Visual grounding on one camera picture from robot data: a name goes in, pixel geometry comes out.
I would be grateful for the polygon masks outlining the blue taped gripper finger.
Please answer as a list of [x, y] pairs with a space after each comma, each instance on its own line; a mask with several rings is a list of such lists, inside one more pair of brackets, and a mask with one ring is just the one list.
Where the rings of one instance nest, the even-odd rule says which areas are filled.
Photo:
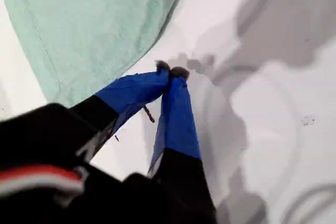
[[174, 67], [170, 77], [162, 95], [148, 175], [192, 216], [214, 216], [186, 83], [189, 72]]
[[87, 161], [91, 160], [128, 119], [166, 91], [170, 82], [170, 71], [170, 66], [159, 60], [154, 72], [118, 78], [71, 107], [72, 112], [97, 131], [93, 139], [81, 145], [76, 155]]

